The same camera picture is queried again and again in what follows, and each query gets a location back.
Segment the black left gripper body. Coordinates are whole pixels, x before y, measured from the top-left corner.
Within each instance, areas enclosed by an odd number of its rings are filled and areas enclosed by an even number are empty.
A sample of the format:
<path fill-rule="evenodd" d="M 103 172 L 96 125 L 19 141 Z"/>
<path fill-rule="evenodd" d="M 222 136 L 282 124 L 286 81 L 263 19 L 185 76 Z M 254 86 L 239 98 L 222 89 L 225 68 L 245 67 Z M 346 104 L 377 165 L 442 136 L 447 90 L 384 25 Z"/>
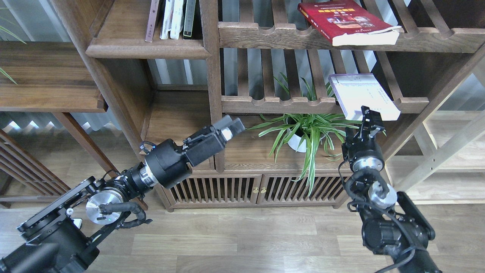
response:
<path fill-rule="evenodd" d="M 172 188 L 192 174 L 192 167 L 225 149 L 228 128 L 209 126 L 194 133 L 178 146 L 172 139 L 153 146 L 147 152 L 139 174 L 142 182 L 151 188 L 161 184 Z"/>

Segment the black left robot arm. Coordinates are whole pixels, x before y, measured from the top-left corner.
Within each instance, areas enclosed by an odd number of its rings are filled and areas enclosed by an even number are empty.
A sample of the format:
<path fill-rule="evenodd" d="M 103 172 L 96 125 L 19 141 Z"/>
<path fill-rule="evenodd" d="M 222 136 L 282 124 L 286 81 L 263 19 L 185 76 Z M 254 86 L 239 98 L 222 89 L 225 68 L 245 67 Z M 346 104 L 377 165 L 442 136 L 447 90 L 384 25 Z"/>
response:
<path fill-rule="evenodd" d="M 1 259 L 2 273 L 82 273 L 99 255 L 111 232 L 151 223 L 140 204 L 157 184 L 172 188 L 192 167 L 225 149 L 245 130 L 239 118 L 224 116 L 176 145 L 172 139 L 147 150 L 144 162 L 109 180 L 90 177 L 18 226 L 25 243 Z"/>

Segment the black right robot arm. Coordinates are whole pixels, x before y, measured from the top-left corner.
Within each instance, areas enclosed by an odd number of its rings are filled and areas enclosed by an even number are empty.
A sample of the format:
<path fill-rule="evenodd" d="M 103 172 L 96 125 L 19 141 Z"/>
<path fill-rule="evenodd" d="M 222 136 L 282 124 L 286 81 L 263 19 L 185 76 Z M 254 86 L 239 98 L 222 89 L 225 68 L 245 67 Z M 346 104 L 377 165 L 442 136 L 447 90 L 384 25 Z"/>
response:
<path fill-rule="evenodd" d="M 384 166 L 376 135 L 383 131 L 377 111 L 361 107 L 363 119 L 357 132 L 346 128 L 343 158 L 353 171 L 343 188 L 352 199 L 347 204 L 362 220 L 363 245 L 377 255 L 387 255 L 393 264 L 381 273 L 396 268 L 401 273 L 438 273 L 438 266 L 427 251 L 435 231 L 419 209 L 402 191 L 396 191 L 380 172 Z"/>

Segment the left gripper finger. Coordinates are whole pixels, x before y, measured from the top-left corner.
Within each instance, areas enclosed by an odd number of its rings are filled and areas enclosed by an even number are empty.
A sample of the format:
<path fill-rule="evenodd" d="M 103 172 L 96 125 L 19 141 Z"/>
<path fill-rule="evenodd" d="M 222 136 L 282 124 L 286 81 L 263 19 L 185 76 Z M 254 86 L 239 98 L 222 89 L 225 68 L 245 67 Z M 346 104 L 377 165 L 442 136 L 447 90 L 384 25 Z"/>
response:
<path fill-rule="evenodd" d="M 225 115 L 222 119 L 213 124 L 213 128 L 216 131 L 231 130 L 229 127 L 232 125 L 232 118 L 229 115 Z"/>
<path fill-rule="evenodd" d="M 242 133 L 245 130 L 245 126 L 241 122 L 240 118 L 236 118 L 231 121 L 228 126 L 222 128 L 222 135 L 225 141 L 229 141 L 234 138 L 236 135 Z"/>

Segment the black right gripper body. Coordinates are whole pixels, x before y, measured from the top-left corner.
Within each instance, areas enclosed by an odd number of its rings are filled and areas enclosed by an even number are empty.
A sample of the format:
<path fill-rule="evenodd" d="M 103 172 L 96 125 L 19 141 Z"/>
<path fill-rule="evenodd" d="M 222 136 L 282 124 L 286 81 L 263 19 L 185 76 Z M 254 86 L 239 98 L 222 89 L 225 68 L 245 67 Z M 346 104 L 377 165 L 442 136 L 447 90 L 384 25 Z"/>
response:
<path fill-rule="evenodd" d="M 371 126 L 360 125 L 356 133 L 352 128 L 345 128 L 345 143 L 342 145 L 343 157 L 349 161 L 352 171 L 367 167 L 381 171 L 384 160 L 380 146 L 375 137 L 371 137 Z"/>

